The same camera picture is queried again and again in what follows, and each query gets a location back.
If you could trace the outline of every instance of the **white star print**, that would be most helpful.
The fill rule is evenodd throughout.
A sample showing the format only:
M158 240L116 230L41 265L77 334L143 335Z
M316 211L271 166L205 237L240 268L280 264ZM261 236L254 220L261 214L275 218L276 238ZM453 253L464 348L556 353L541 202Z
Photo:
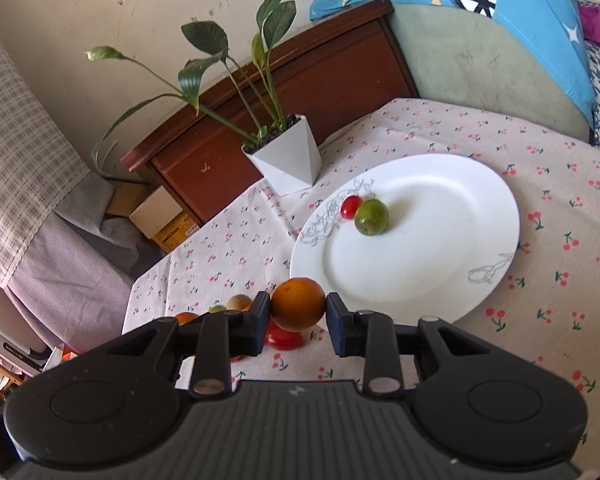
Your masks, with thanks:
M562 26L567 30L569 41L575 41L577 44L580 44L580 40L578 39L578 27L569 28L564 23Z

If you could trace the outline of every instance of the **metal screw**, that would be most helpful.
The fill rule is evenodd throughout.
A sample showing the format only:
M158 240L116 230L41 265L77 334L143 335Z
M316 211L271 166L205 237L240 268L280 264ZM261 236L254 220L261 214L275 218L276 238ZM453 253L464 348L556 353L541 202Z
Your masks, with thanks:
M193 391L199 395L217 395L224 392L224 383L218 379L200 379L193 385Z
M375 394L390 394L400 389L400 382L392 377L376 377L369 381L369 389Z

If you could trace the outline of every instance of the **plate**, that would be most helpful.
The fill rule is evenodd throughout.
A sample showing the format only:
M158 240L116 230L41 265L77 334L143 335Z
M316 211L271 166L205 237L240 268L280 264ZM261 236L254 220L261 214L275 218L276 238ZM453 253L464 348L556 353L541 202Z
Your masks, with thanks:
M352 194L384 202L387 231L368 237L340 216ZM290 273L339 293L352 311L384 312L399 324L422 316L454 322L504 277L519 235L513 194L490 168L457 155L408 156L365 171L322 202L300 232Z

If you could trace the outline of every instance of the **white flower pot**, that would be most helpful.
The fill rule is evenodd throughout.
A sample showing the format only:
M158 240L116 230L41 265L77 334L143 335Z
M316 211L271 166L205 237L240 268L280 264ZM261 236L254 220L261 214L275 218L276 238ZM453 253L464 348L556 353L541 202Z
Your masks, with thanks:
M285 133L253 155L244 153L280 195L311 187L322 167L322 159L305 116Z

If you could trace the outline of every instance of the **tablecloth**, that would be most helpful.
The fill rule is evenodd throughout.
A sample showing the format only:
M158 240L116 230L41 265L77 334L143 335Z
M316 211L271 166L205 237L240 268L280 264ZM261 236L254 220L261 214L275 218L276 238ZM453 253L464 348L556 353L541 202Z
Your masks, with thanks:
M257 182L140 277L124 330L273 290L288 279L296 237L322 200L369 168L419 153L468 156L511 188L522 224L516 256L495 291L457 325L582 393L589 422L575 461L600 469L600 150L517 118L417 99L388 103L321 147L324 166L311 189L281 198ZM319 328L304 338L300 349L266 346L234 363L233 381L360 379L362 358L337 358ZM411 359L403 358L403 369L407 386L415 383Z

